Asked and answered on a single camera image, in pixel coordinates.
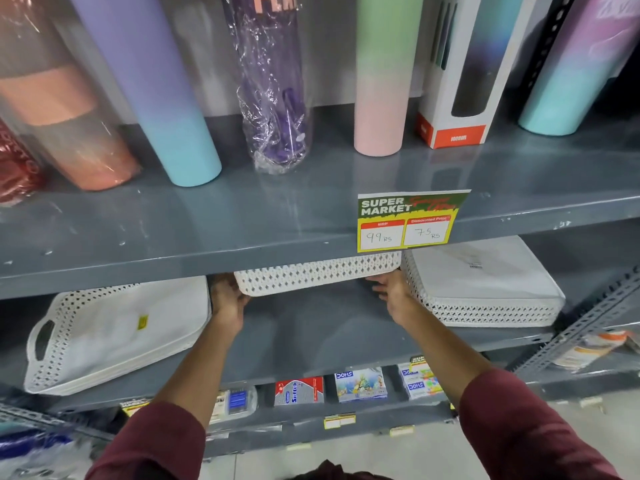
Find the white perforated plastic tray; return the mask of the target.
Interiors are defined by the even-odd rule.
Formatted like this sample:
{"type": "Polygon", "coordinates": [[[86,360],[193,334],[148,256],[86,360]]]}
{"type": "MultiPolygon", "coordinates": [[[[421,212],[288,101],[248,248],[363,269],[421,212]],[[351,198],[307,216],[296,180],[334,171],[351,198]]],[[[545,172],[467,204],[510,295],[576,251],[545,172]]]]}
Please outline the white perforated plastic tray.
{"type": "Polygon", "coordinates": [[[390,251],[235,271],[234,277],[239,290],[255,298],[389,273],[400,267],[401,258],[401,251],[390,251]]]}

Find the person's right forearm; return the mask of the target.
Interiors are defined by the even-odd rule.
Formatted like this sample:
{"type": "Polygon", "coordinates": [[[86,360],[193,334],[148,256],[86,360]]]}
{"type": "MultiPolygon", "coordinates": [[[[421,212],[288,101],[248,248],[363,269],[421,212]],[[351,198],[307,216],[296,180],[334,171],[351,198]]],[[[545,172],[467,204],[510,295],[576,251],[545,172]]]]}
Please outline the person's right forearm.
{"type": "Polygon", "coordinates": [[[419,344],[490,480],[622,480],[516,375],[497,369],[417,304],[393,313],[419,344]]]}

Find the blue colourful crayon box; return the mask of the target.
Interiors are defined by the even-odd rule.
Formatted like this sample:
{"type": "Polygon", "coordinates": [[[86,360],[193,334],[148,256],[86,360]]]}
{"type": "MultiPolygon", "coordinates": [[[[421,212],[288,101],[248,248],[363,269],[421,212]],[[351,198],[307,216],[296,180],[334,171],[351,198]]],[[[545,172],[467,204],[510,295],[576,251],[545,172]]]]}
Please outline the blue colourful crayon box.
{"type": "Polygon", "coordinates": [[[383,370],[380,367],[337,372],[333,376],[340,403],[388,397],[383,370]]]}

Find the purple blue gradient tumbler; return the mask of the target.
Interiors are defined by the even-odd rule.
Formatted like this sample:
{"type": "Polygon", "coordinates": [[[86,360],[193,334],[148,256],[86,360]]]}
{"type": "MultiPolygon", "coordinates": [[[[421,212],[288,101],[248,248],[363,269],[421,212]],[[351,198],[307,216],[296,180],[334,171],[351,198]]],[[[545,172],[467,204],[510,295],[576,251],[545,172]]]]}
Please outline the purple blue gradient tumbler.
{"type": "Polygon", "coordinates": [[[71,0],[174,185],[222,166],[159,0],[71,0]]]}

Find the red glitter tumbler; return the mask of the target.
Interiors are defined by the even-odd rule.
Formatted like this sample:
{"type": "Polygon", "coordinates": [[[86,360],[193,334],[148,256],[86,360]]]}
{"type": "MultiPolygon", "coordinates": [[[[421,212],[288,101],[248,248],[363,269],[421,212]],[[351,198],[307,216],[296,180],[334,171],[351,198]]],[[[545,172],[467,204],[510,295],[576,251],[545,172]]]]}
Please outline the red glitter tumbler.
{"type": "Polygon", "coordinates": [[[12,207],[46,184],[40,163],[0,118],[0,207],[12,207]]]}

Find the peach frosted tumbler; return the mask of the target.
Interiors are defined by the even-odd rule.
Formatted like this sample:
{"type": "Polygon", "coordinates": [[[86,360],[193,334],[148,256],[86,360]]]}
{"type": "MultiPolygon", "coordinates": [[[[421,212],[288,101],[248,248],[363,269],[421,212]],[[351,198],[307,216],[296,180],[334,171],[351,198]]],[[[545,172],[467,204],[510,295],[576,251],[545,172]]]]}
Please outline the peach frosted tumbler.
{"type": "Polygon", "coordinates": [[[92,81],[37,0],[0,0],[0,98],[81,190],[104,191],[139,174],[92,81]]]}

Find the white orange packet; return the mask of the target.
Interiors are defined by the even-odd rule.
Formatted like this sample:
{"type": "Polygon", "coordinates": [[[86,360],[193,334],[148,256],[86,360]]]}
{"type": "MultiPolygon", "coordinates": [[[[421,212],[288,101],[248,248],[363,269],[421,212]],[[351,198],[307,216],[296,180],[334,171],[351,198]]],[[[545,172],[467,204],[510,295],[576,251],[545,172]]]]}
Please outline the white orange packet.
{"type": "Polygon", "coordinates": [[[551,365],[570,372],[578,372],[625,345],[629,330],[608,331],[590,334],[551,361],[551,365]]]}

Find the grey metal shelf rack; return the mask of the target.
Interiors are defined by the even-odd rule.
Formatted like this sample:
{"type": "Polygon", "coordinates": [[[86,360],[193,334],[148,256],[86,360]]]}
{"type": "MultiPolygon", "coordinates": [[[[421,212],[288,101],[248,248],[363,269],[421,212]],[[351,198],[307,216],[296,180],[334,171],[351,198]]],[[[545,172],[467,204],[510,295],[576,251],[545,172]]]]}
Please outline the grey metal shelf rack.
{"type": "Polygon", "coordinates": [[[136,125],[124,138],[146,165],[119,189],[84,194],[60,177],[51,190],[0,212],[0,424],[68,435],[116,432],[115,407],[149,398],[181,352],[68,397],[22,390],[28,333],[56,292],[140,280],[293,264],[356,253],[356,193],[470,188],[451,242],[520,235],[559,284],[554,325],[454,328],[494,363],[548,399],[640,387],[640,358],[617,351],[581,372],[551,367],[580,335],[640,325],[640,106],[634,114],[590,112],[573,136],[536,136],[516,126],[518,94],[502,99],[487,144],[432,151],[410,125],[400,153],[382,160],[348,143],[353,104],[315,110],[312,154],[281,176],[258,173],[238,114],[207,119],[224,170],[213,183],[169,183],[136,125]]]}

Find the white boxed bottle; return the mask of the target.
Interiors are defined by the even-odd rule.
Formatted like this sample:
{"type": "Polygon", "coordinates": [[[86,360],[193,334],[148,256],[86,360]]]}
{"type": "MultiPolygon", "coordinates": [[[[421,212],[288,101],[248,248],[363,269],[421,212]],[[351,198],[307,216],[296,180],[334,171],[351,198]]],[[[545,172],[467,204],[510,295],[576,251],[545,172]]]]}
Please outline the white boxed bottle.
{"type": "Polygon", "coordinates": [[[417,133],[432,149],[484,144],[537,0],[425,0],[417,133]]]}

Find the person's left hand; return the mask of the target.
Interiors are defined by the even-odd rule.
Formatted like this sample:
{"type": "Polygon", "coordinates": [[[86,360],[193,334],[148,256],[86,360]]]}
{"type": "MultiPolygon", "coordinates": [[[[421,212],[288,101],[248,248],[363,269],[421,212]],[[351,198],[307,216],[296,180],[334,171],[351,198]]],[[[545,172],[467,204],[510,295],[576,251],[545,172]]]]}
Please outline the person's left hand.
{"type": "Polygon", "coordinates": [[[242,292],[232,273],[215,274],[210,277],[212,316],[210,324],[217,334],[233,340],[242,330],[244,312],[237,312],[236,292],[242,292]]]}

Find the clear pencil case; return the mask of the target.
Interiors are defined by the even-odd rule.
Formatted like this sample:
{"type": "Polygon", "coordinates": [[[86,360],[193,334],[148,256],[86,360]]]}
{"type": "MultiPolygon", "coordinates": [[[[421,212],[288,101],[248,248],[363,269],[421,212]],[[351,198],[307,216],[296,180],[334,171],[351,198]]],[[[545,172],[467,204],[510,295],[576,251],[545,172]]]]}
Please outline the clear pencil case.
{"type": "Polygon", "coordinates": [[[209,425],[243,419],[258,409],[256,387],[222,390],[218,393],[209,425]]]}

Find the purple bottle in plastic wrap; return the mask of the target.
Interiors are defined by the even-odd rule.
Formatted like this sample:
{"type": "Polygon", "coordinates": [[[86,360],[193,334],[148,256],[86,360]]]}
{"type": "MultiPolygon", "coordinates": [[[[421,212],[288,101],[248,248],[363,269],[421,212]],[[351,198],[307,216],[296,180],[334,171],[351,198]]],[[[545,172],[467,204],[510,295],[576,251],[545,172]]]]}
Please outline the purple bottle in plastic wrap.
{"type": "Polygon", "coordinates": [[[298,0],[221,0],[237,56],[237,97],[256,170],[282,175],[312,144],[298,0]]]}

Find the person's right hand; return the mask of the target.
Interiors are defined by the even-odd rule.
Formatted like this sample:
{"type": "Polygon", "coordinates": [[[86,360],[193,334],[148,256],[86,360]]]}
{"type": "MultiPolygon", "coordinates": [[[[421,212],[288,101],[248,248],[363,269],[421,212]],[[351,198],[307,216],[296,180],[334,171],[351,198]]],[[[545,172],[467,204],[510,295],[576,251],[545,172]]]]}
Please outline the person's right hand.
{"type": "Polygon", "coordinates": [[[392,287],[376,287],[377,283],[372,282],[372,290],[386,302],[389,315],[394,322],[409,330],[425,315],[427,309],[412,296],[404,273],[399,269],[392,272],[399,272],[397,284],[392,287]]]}

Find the green pink gradient tumbler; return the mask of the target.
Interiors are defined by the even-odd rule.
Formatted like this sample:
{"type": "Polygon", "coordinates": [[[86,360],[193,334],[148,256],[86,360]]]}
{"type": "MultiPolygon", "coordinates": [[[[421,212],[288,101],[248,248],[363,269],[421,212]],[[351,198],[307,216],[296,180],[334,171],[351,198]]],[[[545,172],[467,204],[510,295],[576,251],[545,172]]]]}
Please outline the green pink gradient tumbler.
{"type": "Polygon", "coordinates": [[[403,144],[424,0],[356,0],[354,147],[386,157],[403,144]]]}

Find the green yellow price sign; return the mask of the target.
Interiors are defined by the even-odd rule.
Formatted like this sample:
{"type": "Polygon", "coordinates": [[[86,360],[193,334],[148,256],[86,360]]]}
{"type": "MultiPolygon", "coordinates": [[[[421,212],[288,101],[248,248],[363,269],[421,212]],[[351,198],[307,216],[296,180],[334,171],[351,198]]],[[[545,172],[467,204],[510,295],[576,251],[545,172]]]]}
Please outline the green yellow price sign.
{"type": "Polygon", "coordinates": [[[471,190],[359,194],[357,252],[437,246],[449,241],[471,190]]]}

